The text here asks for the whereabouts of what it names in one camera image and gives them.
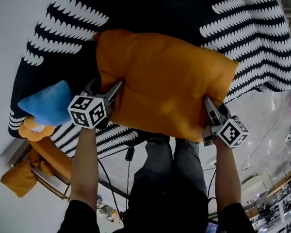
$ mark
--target blue cushion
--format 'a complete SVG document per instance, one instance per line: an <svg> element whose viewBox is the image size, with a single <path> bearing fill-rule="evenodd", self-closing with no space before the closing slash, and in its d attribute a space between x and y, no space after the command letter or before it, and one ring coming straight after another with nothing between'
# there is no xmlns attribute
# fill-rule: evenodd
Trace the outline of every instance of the blue cushion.
<svg viewBox="0 0 291 233"><path fill-rule="evenodd" d="M68 106L72 95L64 80L18 102L18 106L33 115L37 124L58 126L70 120Z"/></svg>

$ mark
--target black and white blanket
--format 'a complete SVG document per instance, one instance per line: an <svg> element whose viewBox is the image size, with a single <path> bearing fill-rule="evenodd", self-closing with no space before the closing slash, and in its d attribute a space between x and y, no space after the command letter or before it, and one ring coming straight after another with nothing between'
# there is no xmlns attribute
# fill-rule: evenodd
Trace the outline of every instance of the black and white blanket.
<svg viewBox="0 0 291 233"><path fill-rule="evenodd" d="M16 75L9 133L27 113L17 103L60 80L79 94L94 76L98 32L154 32L216 50L240 65L226 102L244 93L291 89L291 35L278 0L55 0L37 23ZM51 140L74 156L80 128L68 122ZM97 132L100 158L134 146L142 131L110 123Z"/></svg>

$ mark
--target white wall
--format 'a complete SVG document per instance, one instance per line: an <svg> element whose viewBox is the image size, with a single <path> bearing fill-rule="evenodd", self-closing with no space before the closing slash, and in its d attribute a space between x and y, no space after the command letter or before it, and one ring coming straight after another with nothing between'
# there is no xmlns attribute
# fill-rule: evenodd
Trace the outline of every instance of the white wall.
<svg viewBox="0 0 291 233"><path fill-rule="evenodd" d="M21 55L51 0L0 0L0 178L6 171L9 104ZM56 232L67 203L37 184L19 199L0 183L0 233Z"/></svg>

